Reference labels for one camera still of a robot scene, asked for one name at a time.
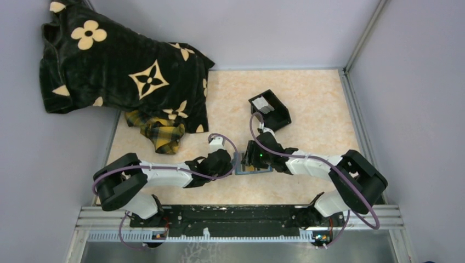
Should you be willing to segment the black floral plush blanket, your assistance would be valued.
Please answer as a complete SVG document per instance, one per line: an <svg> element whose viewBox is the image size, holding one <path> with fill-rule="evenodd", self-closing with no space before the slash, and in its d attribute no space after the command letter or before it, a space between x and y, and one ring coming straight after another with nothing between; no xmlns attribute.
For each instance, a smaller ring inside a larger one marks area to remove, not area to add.
<svg viewBox="0 0 465 263"><path fill-rule="evenodd" d="M102 106L208 130L214 62L186 43L161 42L101 15L84 1L50 1L42 25L39 84L45 111Z"/></svg>

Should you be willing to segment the aluminium frame rail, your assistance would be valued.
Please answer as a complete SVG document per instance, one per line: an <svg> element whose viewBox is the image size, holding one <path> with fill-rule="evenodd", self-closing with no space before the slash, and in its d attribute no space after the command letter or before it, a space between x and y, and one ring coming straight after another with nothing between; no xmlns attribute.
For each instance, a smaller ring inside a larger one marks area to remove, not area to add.
<svg viewBox="0 0 465 263"><path fill-rule="evenodd" d="M310 221L304 205L168 205L142 219L124 210L82 207L66 262L80 262L89 242L124 243L315 243L327 246L349 231L389 233L398 262L414 262L397 205L376 205L374 215L339 212Z"/></svg>

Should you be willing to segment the blue card holder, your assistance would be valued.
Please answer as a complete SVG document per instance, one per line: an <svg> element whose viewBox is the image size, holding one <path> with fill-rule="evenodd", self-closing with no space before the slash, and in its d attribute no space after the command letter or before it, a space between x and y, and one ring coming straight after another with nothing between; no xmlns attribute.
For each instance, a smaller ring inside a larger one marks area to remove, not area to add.
<svg viewBox="0 0 465 263"><path fill-rule="evenodd" d="M273 171L271 166L268 166L267 168L257 168L254 166L246 166L241 163L242 159L245 156L245 152L239 152L238 154L234 154L234 159L233 163L236 162L236 160L239 160L239 164L235 167L234 174L235 175L252 175L252 174L261 174L261 173L271 173Z"/></svg>

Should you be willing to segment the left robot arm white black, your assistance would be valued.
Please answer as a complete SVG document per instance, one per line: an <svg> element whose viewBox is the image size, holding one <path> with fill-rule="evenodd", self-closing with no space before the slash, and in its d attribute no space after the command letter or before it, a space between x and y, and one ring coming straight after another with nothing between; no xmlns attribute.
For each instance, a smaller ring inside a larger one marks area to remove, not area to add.
<svg viewBox="0 0 465 263"><path fill-rule="evenodd" d="M165 213L158 198L144 193L144 188L201 187L230 175L234 165L224 149L179 164L149 163L140 160L135 153L128 153L94 174L92 190L102 210L124 209L156 227L163 223Z"/></svg>

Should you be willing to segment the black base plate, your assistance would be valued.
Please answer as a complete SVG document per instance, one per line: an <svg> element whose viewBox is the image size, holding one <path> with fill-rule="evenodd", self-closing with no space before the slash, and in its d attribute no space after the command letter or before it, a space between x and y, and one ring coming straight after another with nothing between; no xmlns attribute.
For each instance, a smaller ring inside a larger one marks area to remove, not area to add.
<svg viewBox="0 0 465 263"><path fill-rule="evenodd" d="M130 227L160 227L169 237L199 237L207 229L211 237L297 237L310 227L341 227L339 212L325 218L308 205L171 205L161 216L130 216Z"/></svg>

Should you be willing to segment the yellow black plaid cloth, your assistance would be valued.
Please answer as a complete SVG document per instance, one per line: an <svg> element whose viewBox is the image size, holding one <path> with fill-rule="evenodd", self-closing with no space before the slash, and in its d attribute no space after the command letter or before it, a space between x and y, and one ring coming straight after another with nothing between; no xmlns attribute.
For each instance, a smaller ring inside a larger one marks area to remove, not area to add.
<svg viewBox="0 0 465 263"><path fill-rule="evenodd" d="M151 117L138 110L125 112L129 127L138 127L140 134L151 141L158 154L174 155L178 152L180 140L185 135L185 125L173 120Z"/></svg>

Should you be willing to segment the stack of white cards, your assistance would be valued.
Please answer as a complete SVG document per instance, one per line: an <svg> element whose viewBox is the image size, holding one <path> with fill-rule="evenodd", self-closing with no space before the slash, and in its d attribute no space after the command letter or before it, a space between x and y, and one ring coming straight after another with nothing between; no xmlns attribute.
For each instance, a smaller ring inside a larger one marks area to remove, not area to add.
<svg viewBox="0 0 465 263"><path fill-rule="evenodd" d="M263 115L275 110L275 108L262 96L254 99L252 101L252 105Z"/></svg>

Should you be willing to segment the black card box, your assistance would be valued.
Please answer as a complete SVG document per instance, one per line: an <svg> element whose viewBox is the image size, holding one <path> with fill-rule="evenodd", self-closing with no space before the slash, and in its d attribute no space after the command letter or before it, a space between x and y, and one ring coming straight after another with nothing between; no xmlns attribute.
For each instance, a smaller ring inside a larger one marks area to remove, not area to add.
<svg viewBox="0 0 465 263"><path fill-rule="evenodd" d="M292 123L288 108L268 89L248 100L251 113L259 112L267 128L274 132Z"/></svg>

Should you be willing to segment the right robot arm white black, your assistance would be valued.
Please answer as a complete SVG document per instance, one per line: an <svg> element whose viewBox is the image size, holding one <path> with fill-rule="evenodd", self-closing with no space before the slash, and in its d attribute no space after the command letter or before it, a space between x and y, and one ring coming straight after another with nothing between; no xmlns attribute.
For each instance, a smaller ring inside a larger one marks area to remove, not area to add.
<svg viewBox="0 0 465 263"><path fill-rule="evenodd" d="M261 133L248 142L241 163L332 182L335 190L320 194L310 204L309 220L316 226L324 225L333 214L347 210L370 213L388 186L386 178L356 150L333 156L310 154L298 148L282 147L271 132Z"/></svg>

